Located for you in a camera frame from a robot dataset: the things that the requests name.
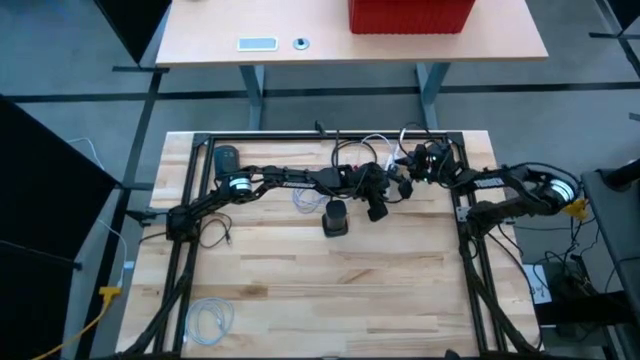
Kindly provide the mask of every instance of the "black panel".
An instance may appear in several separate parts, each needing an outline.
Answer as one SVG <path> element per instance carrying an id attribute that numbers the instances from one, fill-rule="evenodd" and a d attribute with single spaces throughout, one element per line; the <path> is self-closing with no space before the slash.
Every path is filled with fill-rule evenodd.
<path id="1" fill-rule="evenodd" d="M 640 16 L 640 0 L 609 0 L 609 5 L 623 30 Z"/>
<path id="2" fill-rule="evenodd" d="M 0 154 L 0 358 L 25 359 L 63 340 L 73 269 L 46 254 L 75 259 L 116 181 L 1 96 Z"/>
<path id="3" fill-rule="evenodd" d="M 95 0 L 129 55 L 140 63 L 171 0 Z"/>

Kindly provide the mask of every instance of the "red container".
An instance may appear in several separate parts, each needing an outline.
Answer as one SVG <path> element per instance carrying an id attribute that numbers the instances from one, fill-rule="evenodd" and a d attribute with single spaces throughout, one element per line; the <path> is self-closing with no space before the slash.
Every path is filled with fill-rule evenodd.
<path id="1" fill-rule="evenodd" d="M 456 34 L 475 0 L 349 0 L 354 34 Z"/>

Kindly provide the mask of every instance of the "floor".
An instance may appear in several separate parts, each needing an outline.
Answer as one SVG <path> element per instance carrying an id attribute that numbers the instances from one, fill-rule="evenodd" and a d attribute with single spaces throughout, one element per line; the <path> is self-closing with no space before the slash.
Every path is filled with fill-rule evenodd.
<path id="1" fill-rule="evenodd" d="M 601 167 L 617 167 L 640 153 L 640 123 L 629 113 L 640 113 L 640 90 L 465 92 L 461 85 L 562 84 L 638 82 L 621 46 L 596 40 L 589 32 L 608 31 L 593 0 L 529 0 L 531 12 L 547 45 L 550 58 L 539 63 L 473 64 L 451 67 L 444 93 L 436 102 L 440 127 L 451 130 L 489 130 L 500 163 L 545 161 L 575 174 Z M 113 73 L 113 65 L 133 65 L 117 37 L 90 0 L 4 0 L 0 3 L 0 92 L 11 96 L 52 94 L 144 93 L 150 74 Z M 632 44 L 640 54 L 640 41 Z M 415 87 L 411 64 L 326 65 L 268 67 L 268 89 L 342 87 Z M 162 77 L 160 92 L 242 90 L 233 67 L 172 70 Z M 396 129 L 421 119 L 417 95 L 319 96 L 269 98 L 264 111 L 265 130 L 312 129 L 315 120 L 327 128 Z M 121 179 L 143 100 L 91 102 L 35 102 L 21 106 L 64 139 L 87 137 L 107 171 Z M 138 182 L 153 182 L 165 133 L 176 130 L 244 130 L 246 99 L 163 100 L 155 103 L 135 174 Z M 76 145 L 91 157 L 86 144 Z M 144 209 L 148 193 L 135 192 L 129 208 Z M 110 220 L 116 203 L 112 196 L 101 219 Z M 520 219 L 533 227 L 568 226 L 564 215 Z M 581 248 L 594 241 L 596 226 L 579 237 Z M 96 225 L 79 259 L 97 264 L 106 230 Z M 141 229 L 127 220 L 122 235 L 134 259 Z M 533 263 L 545 250 L 562 251 L 568 231 L 519 230 L 524 260 Z M 123 254 L 116 255 L 111 281 L 118 278 Z M 606 247 L 599 242 L 585 254 L 597 289 L 602 290 L 612 269 Z M 93 289 L 97 265 L 74 277 L 67 333 L 82 327 Z M 127 274 L 125 288 L 130 281 Z M 115 346 L 126 297 L 117 300 L 100 323 L 93 356 L 110 354 Z M 602 356 L 584 344 L 553 353 Z M 72 358 L 75 345 L 63 352 Z"/>

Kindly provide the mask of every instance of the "metal table leg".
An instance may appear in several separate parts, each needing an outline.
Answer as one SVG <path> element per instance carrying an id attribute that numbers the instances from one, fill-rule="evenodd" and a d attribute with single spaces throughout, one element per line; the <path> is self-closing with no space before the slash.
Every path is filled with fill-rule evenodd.
<path id="1" fill-rule="evenodd" d="M 264 90 L 264 66 L 242 65 L 240 72 L 249 96 L 249 130 L 260 130 L 262 118 L 262 93 Z"/>
<path id="2" fill-rule="evenodd" d="M 425 64 L 416 64 L 418 85 L 420 86 L 420 102 L 424 111 L 425 125 L 429 129 L 438 129 L 438 118 L 436 117 L 434 103 L 450 66 L 451 63 L 434 63 L 431 66 L 431 71 L 427 71 Z"/>

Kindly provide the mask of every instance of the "wooden table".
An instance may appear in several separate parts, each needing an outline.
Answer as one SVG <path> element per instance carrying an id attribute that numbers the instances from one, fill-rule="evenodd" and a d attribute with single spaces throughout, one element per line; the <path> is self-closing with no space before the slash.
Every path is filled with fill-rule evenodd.
<path id="1" fill-rule="evenodd" d="M 180 203 L 192 138 L 193 133 L 167 135 L 152 207 Z M 496 166 L 487 132 L 464 132 L 464 138 L 473 168 Z M 415 142 L 406 141 L 407 147 L 411 143 Z M 317 140 L 233 145 L 243 166 L 291 168 L 329 166 L 333 148 L 333 142 Z M 380 141 L 374 147 L 384 163 L 388 146 Z M 357 157 L 357 147 L 341 152 L 342 163 L 356 163 Z M 359 162 L 367 161 L 370 155 L 362 151 Z M 478 200 L 504 199 L 501 190 L 477 195 Z M 191 301 L 214 296 L 228 299 L 236 310 L 235 321 L 219 345 L 205 347 L 190 340 L 182 355 L 441 357 L 447 349 L 477 355 L 449 192 L 418 184 L 410 200 L 389 205 L 390 214 L 377 223 L 368 220 L 366 203 L 347 205 L 349 234 L 334 239 L 323 234 L 324 210 L 298 213 L 288 189 L 272 190 L 257 202 L 223 208 L 233 218 L 233 243 L 199 249 Z M 144 235 L 162 231 L 164 226 L 152 226 Z M 515 238 L 513 229 L 505 227 L 505 231 Z M 212 226 L 203 234 L 203 242 L 214 241 L 221 233 Z M 511 244 L 497 231 L 493 233 L 517 256 Z M 538 327 L 526 282 L 502 249 L 491 242 L 487 245 L 499 302 L 535 343 Z M 160 307 L 171 246 L 164 238 L 141 245 L 118 351 L 133 343 Z M 176 312 L 169 322 L 166 349 L 173 340 Z M 485 324 L 489 344 L 495 345 L 486 316 Z"/>
<path id="2" fill-rule="evenodd" d="M 240 38 L 273 37 L 277 51 L 239 52 Z M 308 39 L 306 50 L 294 48 Z M 354 35 L 347 0 L 175 0 L 156 59 L 162 67 L 240 65 L 260 128 L 264 64 L 402 61 L 417 67 L 425 121 L 451 62 L 531 61 L 548 57 L 525 0 L 476 0 L 456 35 Z M 430 71 L 422 62 L 432 62 Z"/>

